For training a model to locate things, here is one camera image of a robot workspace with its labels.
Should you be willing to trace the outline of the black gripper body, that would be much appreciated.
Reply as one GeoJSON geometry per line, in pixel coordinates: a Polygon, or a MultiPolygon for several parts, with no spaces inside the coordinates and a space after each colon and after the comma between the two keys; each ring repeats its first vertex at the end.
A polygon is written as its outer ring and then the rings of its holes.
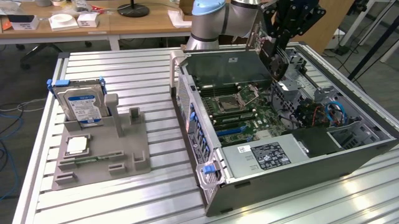
{"type": "Polygon", "coordinates": [[[279,0],[277,2],[275,22],[282,23],[286,17],[299,21],[309,21],[313,17],[311,11],[311,0],[279,0]]]}

